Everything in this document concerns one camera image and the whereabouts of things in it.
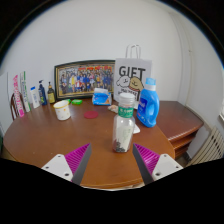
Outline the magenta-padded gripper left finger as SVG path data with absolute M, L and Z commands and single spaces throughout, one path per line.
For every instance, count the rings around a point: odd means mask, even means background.
M 42 169 L 76 185 L 80 185 L 91 153 L 91 144 L 88 143 L 66 155 L 57 154 Z

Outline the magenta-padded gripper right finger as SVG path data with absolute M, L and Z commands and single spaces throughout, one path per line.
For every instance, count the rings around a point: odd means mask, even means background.
M 139 144 L 133 144 L 133 155 L 145 185 L 182 169 L 168 154 L 157 154 Z

